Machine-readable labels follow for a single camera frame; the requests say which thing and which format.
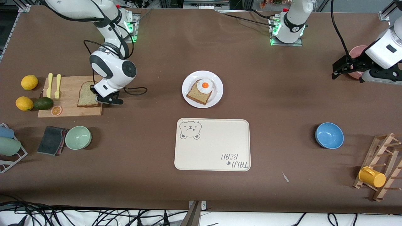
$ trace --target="fried egg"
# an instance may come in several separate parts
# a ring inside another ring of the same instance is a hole
[[[201,93],[208,94],[213,89],[213,82],[209,79],[201,79],[197,83],[197,89]]]

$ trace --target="green bowl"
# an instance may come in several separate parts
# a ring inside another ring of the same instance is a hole
[[[66,135],[66,145],[71,150],[86,148],[92,140],[92,135],[84,126],[76,126]]]

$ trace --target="bread slice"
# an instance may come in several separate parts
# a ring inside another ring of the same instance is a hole
[[[209,97],[211,96],[211,92],[205,94],[205,93],[201,93],[198,89],[197,89],[197,83],[199,80],[197,80],[193,87],[191,88],[190,92],[187,94],[187,97],[197,103],[206,105],[207,101],[209,99]]]
[[[80,97],[77,107],[100,107],[101,104],[95,101],[96,95],[90,90],[93,81],[85,82],[80,89]]]

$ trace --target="beige tray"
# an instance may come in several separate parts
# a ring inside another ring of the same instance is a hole
[[[248,122],[242,119],[180,119],[174,166],[179,170],[249,170]]]

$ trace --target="yellow cup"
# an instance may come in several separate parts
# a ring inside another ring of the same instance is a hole
[[[373,187],[382,187],[385,184],[386,180],[383,173],[375,171],[368,166],[361,168],[358,177],[359,180]]]

